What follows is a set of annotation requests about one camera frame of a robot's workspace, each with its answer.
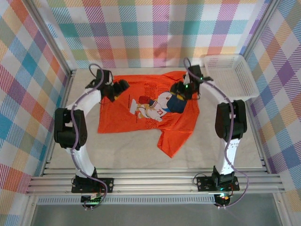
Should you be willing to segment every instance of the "cartoon print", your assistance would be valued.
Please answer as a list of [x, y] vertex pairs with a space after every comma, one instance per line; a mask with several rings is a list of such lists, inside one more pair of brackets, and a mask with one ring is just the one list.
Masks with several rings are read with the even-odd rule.
[[148, 96], [140, 96], [138, 103], [132, 100], [130, 113], [138, 113], [138, 118], [163, 121], [162, 117], [167, 113], [183, 113], [187, 101], [180, 100], [170, 92], [161, 93], [157, 99], [152, 100]]

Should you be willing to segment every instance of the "orange t-shirt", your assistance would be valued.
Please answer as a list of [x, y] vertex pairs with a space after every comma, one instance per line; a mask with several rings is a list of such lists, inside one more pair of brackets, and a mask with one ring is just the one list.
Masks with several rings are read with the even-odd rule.
[[102, 100], [98, 133], [160, 129], [158, 148], [172, 158], [193, 133], [199, 114], [197, 100], [183, 101], [169, 92], [184, 74], [115, 76], [130, 87], [113, 103]]

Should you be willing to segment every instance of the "wire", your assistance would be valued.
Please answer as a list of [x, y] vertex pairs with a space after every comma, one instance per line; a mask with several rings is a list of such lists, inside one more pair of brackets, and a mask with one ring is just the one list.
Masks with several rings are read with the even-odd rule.
[[111, 83], [109, 85], [111, 85], [113, 83], [113, 80], [114, 80], [114, 76], [113, 76], [113, 74], [112, 74], [111, 71], [110, 71], [110, 75], [111, 75], [112, 81], [111, 81]]
[[194, 178], [192, 179], [192, 183], [193, 183], [194, 185], [196, 185], [196, 186], [198, 186], [198, 184], [194, 183], [194, 179], [197, 177], [197, 175], [200, 175], [200, 174], [202, 174], [202, 175], [204, 175], [205, 177], [207, 177], [204, 173], [198, 173], [198, 174], [196, 174], [196, 175], [194, 176]]
[[[191, 65], [191, 62], [190, 60], [185, 57], [184, 60], [183, 60], [183, 63], [184, 63], [184, 67], [186, 68], [187, 72], [189, 75], [191, 75], [192, 77], [194, 77], [195, 79], [197, 79], [198, 81], [201, 81], [201, 79], [194, 75], [189, 69], [188, 69], [188, 66], [186, 65], [186, 62], [185, 61], [188, 61], [189, 64]], [[225, 159], [227, 161], [227, 163], [231, 166], [231, 168], [237, 172], [237, 173], [241, 173], [242, 175], [244, 175], [246, 177], [246, 189], [244, 190], [244, 192], [241, 194], [241, 196], [235, 201], [233, 202], [232, 204], [228, 205], [227, 207], [230, 207], [230, 206], [233, 206], [235, 205], [236, 203], [238, 203], [243, 197], [244, 195], [246, 194], [247, 190], [248, 190], [248, 187], [249, 187], [249, 177], [247, 176], [247, 174], [241, 172], [241, 171], [238, 171], [233, 165], [232, 163], [230, 162], [228, 156], [227, 156], [227, 150], [228, 150], [228, 147], [230, 145], [230, 142], [231, 142], [231, 139], [232, 139], [232, 134], [233, 134], [233, 127], [234, 127], [234, 108], [233, 108], [233, 104], [232, 102], [230, 101], [230, 99], [218, 88], [216, 87], [214, 84], [210, 83], [210, 82], [207, 82], [206, 80], [202, 80], [205, 84], [207, 85], [210, 85], [212, 88], [214, 88], [230, 105], [230, 109], [231, 109], [231, 123], [230, 123], [230, 134], [229, 134], [229, 139], [228, 139], [228, 142], [227, 142], [227, 145], [225, 147]]]
[[103, 198], [101, 199], [101, 201], [100, 201], [97, 205], [95, 205], [94, 207], [90, 207], [91, 210], [96, 209], [96, 208], [97, 208], [98, 206], [100, 206], [100, 204], [103, 202], [103, 200], [105, 199], [105, 197], [106, 197], [106, 195], [107, 195], [107, 193], [108, 193], [108, 187], [107, 187], [107, 185], [106, 185], [103, 181], [101, 181], [101, 180], [99, 180], [99, 179], [96, 179], [96, 178], [93, 178], [93, 177], [91, 177], [90, 175], [88, 175], [88, 174], [86, 174], [85, 172], [83, 172], [83, 171], [81, 170], [81, 168], [79, 167], [79, 165], [77, 164], [77, 162], [75, 161], [75, 156], [74, 156], [75, 153], [74, 153], [74, 149], [76, 148], [77, 143], [78, 143], [78, 141], [79, 141], [79, 129], [78, 129], [77, 124], [76, 124], [76, 122], [75, 122], [75, 118], [74, 118], [74, 109], [77, 107], [77, 105], [79, 104], [79, 102], [80, 102], [85, 96], [87, 96], [87, 95], [89, 95], [90, 93], [92, 93], [92, 92], [94, 92], [95, 90], [97, 90], [97, 88], [100, 87], [100, 85], [101, 85], [102, 82], [103, 82], [103, 78], [104, 78], [103, 69], [102, 69], [99, 65], [97, 65], [97, 64], [90, 64], [90, 65], [89, 65], [89, 70], [90, 70], [91, 73], [92, 73], [92, 71], [91, 71], [91, 66], [93, 66], [93, 65], [97, 66], [97, 67], [101, 70], [102, 77], [101, 77], [100, 82], [99, 82], [94, 88], [92, 88], [90, 91], [84, 93], [81, 97], [79, 97], [79, 98], [77, 99], [77, 101], [75, 101], [74, 105], [73, 105], [72, 108], [71, 108], [71, 120], [72, 120], [72, 123], [73, 123], [73, 126], [74, 126], [74, 130], [75, 130], [75, 142], [74, 142], [73, 147], [72, 147], [71, 150], [70, 150], [70, 153], [71, 153], [71, 157], [72, 157], [73, 163], [74, 163], [75, 167], [77, 168], [77, 170], [78, 170], [82, 175], [84, 175], [85, 177], [87, 177], [87, 178], [89, 178], [89, 179], [91, 179], [91, 180], [95, 180], [95, 181], [101, 183], [101, 184], [104, 186], [104, 188], [105, 188], [105, 192], [104, 192]]
[[96, 66], [96, 67], [100, 67], [100, 66], [97, 65], [97, 64], [90, 64], [90, 65], [89, 65], [89, 71], [90, 71], [91, 74], [96, 78], [96, 75], [92, 72], [91, 66]]
[[[188, 61], [189, 67], [191, 67], [191, 62], [190, 62], [190, 60], [189, 60], [187, 57], [184, 58], [184, 61], [183, 61], [184, 67], [186, 68], [187, 72], [189, 73], [188, 67], [186, 67], [186, 65], [185, 65], [185, 60]], [[190, 100], [199, 100], [200, 98], [201, 98], [201, 94], [198, 94], [198, 97], [197, 97], [197, 98], [193, 98], [193, 99], [190, 99]]]
[[75, 179], [75, 177], [73, 177], [73, 178], [71, 179], [71, 184], [75, 186], [75, 184], [74, 184], [74, 182], [73, 182], [74, 179]]
[[[102, 189], [100, 188], [100, 191], [99, 191], [99, 195], [100, 196], [102, 196]], [[88, 209], [88, 207], [86, 206], [86, 203], [87, 203], [87, 201], [84, 201], [84, 208], [87, 210]]]

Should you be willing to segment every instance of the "white basket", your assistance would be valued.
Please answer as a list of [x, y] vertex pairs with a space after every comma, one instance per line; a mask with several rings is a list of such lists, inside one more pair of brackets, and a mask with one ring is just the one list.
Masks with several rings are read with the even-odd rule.
[[246, 101], [259, 96], [259, 91], [245, 59], [239, 54], [204, 57], [207, 76], [210, 76], [231, 100]]

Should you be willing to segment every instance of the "colorful checkered backdrop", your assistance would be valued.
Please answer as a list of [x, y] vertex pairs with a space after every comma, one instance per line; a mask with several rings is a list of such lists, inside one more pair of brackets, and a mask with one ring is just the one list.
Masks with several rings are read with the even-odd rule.
[[270, 0], [34, 0], [70, 68], [244, 52]]
[[301, 225], [301, 0], [280, 3], [248, 63], [261, 93], [251, 108], [263, 148]]
[[21, 0], [0, 1], [0, 225], [17, 225], [67, 76]]

